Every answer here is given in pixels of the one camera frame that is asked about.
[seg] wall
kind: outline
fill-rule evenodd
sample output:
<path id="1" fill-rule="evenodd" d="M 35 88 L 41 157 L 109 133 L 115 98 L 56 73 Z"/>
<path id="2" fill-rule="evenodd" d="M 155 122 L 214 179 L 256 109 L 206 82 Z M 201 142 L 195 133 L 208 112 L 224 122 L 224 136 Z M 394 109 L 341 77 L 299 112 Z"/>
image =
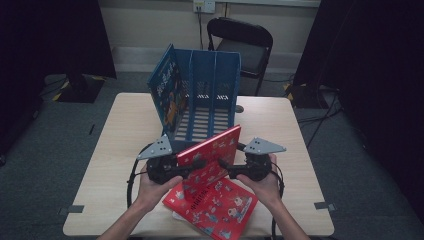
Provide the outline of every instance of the wall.
<path id="1" fill-rule="evenodd" d="M 177 48 L 200 49 L 200 28 L 192 1 L 100 0 L 109 42 L 113 47 L 137 47 L 163 51 L 169 43 Z M 207 49 L 206 24 L 225 16 L 264 26 L 274 37 L 269 68 L 293 71 L 312 27 L 316 7 L 216 3 L 215 14 L 202 14 L 203 48 Z"/>

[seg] blue plastic crate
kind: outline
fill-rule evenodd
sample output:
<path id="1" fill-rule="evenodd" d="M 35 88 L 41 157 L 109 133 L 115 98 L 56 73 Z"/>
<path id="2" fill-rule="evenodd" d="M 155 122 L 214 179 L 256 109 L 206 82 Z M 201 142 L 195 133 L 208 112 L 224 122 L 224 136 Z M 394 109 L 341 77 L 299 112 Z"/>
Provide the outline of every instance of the blue plastic crate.
<path id="1" fill-rule="evenodd" d="M 175 49 L 188 108 L 175 140 L 201 141 L 234 126 L 240 54 Z"/>
<path id="2" fill-rule="evenodd" d="M 147 82 L 163 133 L 202 141 L 234 126 L 240 66 L 239 53 L 171 44 Z"/>

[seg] red book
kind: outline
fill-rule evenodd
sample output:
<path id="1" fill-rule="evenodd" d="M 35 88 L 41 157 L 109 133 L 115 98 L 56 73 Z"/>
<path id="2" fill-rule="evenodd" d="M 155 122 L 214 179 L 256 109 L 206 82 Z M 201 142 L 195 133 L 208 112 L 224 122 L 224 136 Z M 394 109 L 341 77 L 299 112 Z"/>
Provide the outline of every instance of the red book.
<path id="1" fill-rule="evenodd" d="M 234 164 L 241 127 L 215 135 L 177 154 L 178 165 L 207 161 L 174 187 L 163 203 L 214 239 L 238 239 L 258 199 L 224 178 L 218 159 Z"/>
<path id="2" fill-rule="evenodd" d="M 184 193 L 180 183 L 163 204 L 216 240 L 239 239 L 258 202 L 253 193 L 228 178 L 204 187 L 194 199 Z"/>
<path id="3" fill-rule="evenodd" d="M 178 166 L 194 161 L 207 161 L 206 166 L 190 173 L 183 180 L 186 196 L 194 196 L 205 186 L 227 175 L 218 159 L 234 164 L 241 127 L 236 125 L 177 154 Z"/>

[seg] table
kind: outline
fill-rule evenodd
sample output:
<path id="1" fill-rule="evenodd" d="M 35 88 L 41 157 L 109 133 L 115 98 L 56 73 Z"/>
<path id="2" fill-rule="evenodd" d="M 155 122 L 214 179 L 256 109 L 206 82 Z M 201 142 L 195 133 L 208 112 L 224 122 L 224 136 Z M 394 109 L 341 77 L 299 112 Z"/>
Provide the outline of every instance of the table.
<path id="1" fill-rule="evenodd" d="M 235 117 L 235 123 L 242 128 L 240 142 L 249 143 L 253 137 L 260 137 L 287 148 L 276 155 L 286 185 L 283 201 L 293 217 L 310 236 L 331 235 L 334 226 L 328 210 L 317 210 L 314 205 L 323 202 L 324 197 L 289 100 L 240 96 L 237 104 L 244 107 L 244 112 L 236 113 Z M 66 235 L 98 236 L 118 219 L 127 207 L 127 180 L 134 160 L 145 145 L 160 137 L 161 130 L 150 94 L 117 95 L 73 202 L 84 209 L 82 213 L 69 213 L 63 227 Z M 238 151 L 235 163 L 242 164 L 243 160 L 244 154 Z M 137 189 L 138 178 L 133 199 Z M 141 220 L 133 235 L 205 236 L 171 214 L 171 210 L 159 203 Z M 258 203 L 242 235 L 270 236 L 271 220 L 268 210 Z"/>

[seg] hand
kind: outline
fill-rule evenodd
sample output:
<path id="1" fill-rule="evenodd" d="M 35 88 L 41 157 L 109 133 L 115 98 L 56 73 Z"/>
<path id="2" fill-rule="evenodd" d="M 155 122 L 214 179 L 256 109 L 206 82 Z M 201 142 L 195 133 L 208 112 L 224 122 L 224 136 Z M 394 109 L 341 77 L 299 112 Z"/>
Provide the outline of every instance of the hand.
<path id="1" fill-rule="evenodd" d="M 274 154 L 269 154 L 271 158 L 272 171 L 276 172 L 277 156 Z M 258 197 L 259 201 L 262 202 L 267 208 L 272 206 L 276 201 L 281 201 L 279 188 L 278 188 L 278 179 L 273 174 L 269 173 L 264 179 L 259 182 L 251 180 L 249 177 L 239 174 L 237 179 L 240 180 L 244 185 L 250 187 L 255 195 Z"/>
<path id="2" fill-rule="evenodd" d="M 146 172 L 146 165 L 144 165 L 140 172 Z M 150 212 L 162 197 L 182 180 L 183 177 L 176 176 L 163 185 L 160 185 L 151 181 L 147 173 L 140 174 L 140 187 L 134 204 L 140 204 L 146 211 Z"/>

